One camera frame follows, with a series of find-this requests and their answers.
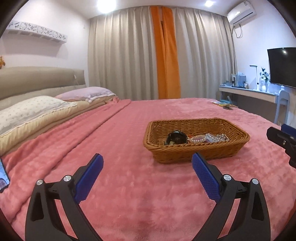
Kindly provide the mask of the black watch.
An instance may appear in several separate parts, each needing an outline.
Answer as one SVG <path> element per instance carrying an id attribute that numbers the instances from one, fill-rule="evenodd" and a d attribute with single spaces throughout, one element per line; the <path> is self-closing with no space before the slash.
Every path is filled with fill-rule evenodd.
<path id="1" fill-rule="evenodd" d="M 165 145 L 182 145 L 188 143 L 188 136 L 181 131 L 173 131 L 168 134 Z"/>

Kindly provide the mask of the white desk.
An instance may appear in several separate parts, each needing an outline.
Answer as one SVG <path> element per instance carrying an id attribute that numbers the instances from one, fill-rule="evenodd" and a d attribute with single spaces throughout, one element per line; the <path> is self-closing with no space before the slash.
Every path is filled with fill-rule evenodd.
<path id="1" fill-rule="evenodd" d="M 234 103 L 240 109 L 269 120 L 275 117 L 277 99 L 275 94 L 222 85 L 219 86 L 219 91 L 225 95 L 232 94 Z"/>

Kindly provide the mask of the white chair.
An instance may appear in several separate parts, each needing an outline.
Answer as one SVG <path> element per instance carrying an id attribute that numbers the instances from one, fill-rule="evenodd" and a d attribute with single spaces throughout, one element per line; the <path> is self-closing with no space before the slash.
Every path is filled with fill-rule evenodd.
<path id="1" fill-rule="evenodd" d="M 284 124 L 287 124 L 288 119 L 288 112 L 290 108 L 290 93 L 285 90 L 285 87 L 283 85 L 280 86 L 280 91 L 277 94 L 276 98 L 276 111 L 275 111 L 275 118 L 274 118 L 274 124 L 278 123 L 278 117 L 280 114 L 280 107 L 286 106 L 286 112 L 285 112 L 285 119 Z"/>

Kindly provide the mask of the white flower vase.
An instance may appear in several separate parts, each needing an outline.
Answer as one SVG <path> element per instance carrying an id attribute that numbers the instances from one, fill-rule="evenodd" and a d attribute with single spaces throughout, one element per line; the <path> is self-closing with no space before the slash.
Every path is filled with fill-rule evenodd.
<path id="1" fill-rule="evenodd" d="M 265 68 L 261 68 L 261 72 L 259 73 L 261 80 L 261 90 L 264 92 L 268 92 L 269 84 L 270 84 L 270 76 Z"/>

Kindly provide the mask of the smartphone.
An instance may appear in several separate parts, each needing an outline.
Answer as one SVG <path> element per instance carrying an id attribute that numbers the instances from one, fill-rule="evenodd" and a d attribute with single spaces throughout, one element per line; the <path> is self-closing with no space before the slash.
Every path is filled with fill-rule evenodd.
<path id="1" fill-rule="evenodd" d="M 6 173 L 3 161 L 0 160 L 0 192 L 3 193 L 5 189 L 10 185 L 10 179 Z"/>

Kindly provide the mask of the items on bed corner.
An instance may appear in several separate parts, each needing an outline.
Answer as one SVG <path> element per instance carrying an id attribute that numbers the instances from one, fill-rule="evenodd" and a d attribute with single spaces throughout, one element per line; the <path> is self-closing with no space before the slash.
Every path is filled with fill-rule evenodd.
<path id="1" fill-rule="evenodd" d="M 237 106 L 233 104 L 230 96 L 227 96 L 227 99 L 222 99 L 220 101 L 215 100 L 215 101 L 212 101 L 211 103 L 227 110 L 232 110 L 233 108 L 237 108 Z"/>

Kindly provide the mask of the black television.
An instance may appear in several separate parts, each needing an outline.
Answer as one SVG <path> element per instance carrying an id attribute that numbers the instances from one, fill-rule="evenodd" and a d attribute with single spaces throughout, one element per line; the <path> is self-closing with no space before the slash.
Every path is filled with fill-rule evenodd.
<path id="1" fill-rule="evenodd" d="M 270 81 L 273 84 L 296 87 L 296 48 L 268 49 Z"/>

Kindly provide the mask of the white desk lamp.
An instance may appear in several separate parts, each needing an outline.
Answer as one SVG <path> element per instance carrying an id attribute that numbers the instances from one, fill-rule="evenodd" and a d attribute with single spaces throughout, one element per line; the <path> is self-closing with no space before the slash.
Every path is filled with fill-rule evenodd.
<path id="1" fill-rule="evenodd" d="M 258 81 L 258 66 L 257 65 L 250 65 L 250 68 L 254 69 L 255 74 L 254 74 L 254 81 L 255 81 L 255 90 L 259 90 L 259 81 Z"/>

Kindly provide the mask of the beige quilt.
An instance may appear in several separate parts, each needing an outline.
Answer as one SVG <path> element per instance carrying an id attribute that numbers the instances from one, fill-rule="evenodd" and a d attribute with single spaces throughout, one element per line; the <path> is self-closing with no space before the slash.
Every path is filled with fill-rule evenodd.
<path id="1" fill-rule="evenodd" d="M 9 153 L 23 142 L 35 138 L 36 136 L 50 130 L 54 126 L 78 116 L 79 114 L 110 103 L 113 100 L 118 101 L 119 99 L 117 96 L 110 96 L 98 98 L 91 103 L 86 101 L 74 101 L 77 103 L 76 107 L 46 114 L 34 121 L 14 128 L 8 133 L 1 135 L 1 155 L 3 156 Z"/>

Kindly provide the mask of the brown wicker basket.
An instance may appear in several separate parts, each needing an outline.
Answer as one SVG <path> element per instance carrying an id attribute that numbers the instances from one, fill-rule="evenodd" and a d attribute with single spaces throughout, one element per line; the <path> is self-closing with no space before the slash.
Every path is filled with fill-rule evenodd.
<path id="1" fill-rule="evenodd" d="M 170 133 L 181 131 L 187 137 L 206 134 L 225 135 L 228 140 L 220 142 L 199 142 L 166 145 Z M 200 118 L 187 120 L 155 120 L 149 122 L 144 135 L 144 147 L 155 161 L 162 164 L 189 162 L 194 153 L 205 160 L 232 157 L 250 140 L 243 129 L 222 118 Z"/>

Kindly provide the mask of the white dotted pillow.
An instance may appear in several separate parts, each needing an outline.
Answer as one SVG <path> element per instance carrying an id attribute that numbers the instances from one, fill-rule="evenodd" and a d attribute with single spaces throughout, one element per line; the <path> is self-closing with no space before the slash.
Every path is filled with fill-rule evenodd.
<path id="1" fill-rule="evenodd" d="M 18 102 L 1 110 L 1 135 L 46 114 L 76 106 L 76 102 L 66 102 L 50 96 L 38 96 Z"/>

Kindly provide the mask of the white air conditioner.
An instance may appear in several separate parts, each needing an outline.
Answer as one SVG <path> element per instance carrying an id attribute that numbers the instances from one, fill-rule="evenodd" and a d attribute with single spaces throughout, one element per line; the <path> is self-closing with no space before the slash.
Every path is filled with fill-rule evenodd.
<path id="1" fill-rule="evenodd" d="M 230 25 L 236 26 L 255 15 L 256 12 L 252 4 L 249 1 L 243 1 L 227 14 L 227 19 Z"/>

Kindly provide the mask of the pink pillow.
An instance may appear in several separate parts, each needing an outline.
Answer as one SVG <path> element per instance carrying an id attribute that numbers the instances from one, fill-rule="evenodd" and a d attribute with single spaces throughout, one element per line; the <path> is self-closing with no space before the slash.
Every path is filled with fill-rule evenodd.
<path id="1" fill-rule="evenodd" d="M 94 86 L 71 90 L 56 96 L 56 98 L 63 101 L 86 101 L 91 103 L 98 98 L 110 96 L 115 96 L 111 90 Z"/>

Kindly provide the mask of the orange curtain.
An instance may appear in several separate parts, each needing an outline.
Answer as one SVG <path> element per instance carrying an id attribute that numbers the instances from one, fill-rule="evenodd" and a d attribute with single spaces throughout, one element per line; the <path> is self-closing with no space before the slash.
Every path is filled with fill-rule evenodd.
<path id="1" fill-rule="evenodd" d="M 181 97 L 177 41 L 172 9 L 151 6 L 157 58 L 159 99 Z"/>

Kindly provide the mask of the beige padded headboard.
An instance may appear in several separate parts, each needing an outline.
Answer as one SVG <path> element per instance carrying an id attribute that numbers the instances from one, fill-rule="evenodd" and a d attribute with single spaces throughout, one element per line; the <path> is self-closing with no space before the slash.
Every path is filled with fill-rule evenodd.
<path id="1" fill-rule="evenodd" d="M 33 97 L 55 97 L 85 87 L 84 70 L 58 67 L 4 68 L 1 70 L 1 110 Z"/>

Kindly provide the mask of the beige curtain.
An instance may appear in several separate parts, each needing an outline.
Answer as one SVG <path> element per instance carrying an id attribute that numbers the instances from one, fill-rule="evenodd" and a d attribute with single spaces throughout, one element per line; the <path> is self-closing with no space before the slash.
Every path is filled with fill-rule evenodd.
<path id="1" fill-rule="evenodd" d="M 91 19 L 91 86 L 108 88 L 121 98 L 159 99 L 150 7 L 121 9 Z M 237 71 L 229 21 L 199 9 L 168 8 L 172 9 L 175 24 L 180 98 L 215 98 L 219 85 Z"/>

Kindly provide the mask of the white wall shelf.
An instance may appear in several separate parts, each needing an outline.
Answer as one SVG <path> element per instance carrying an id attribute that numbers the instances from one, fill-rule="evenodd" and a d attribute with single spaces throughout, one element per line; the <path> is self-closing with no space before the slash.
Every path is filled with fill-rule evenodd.
<path id="1" fill-rule="evenodd" d="M 12 20 L 9 23 L 5 33 L 36 37 L 59 44 L 64 44 L 68 40 L 68 36 L 66 34 L 59 33 L 43 26 L 15 20 Z"/>

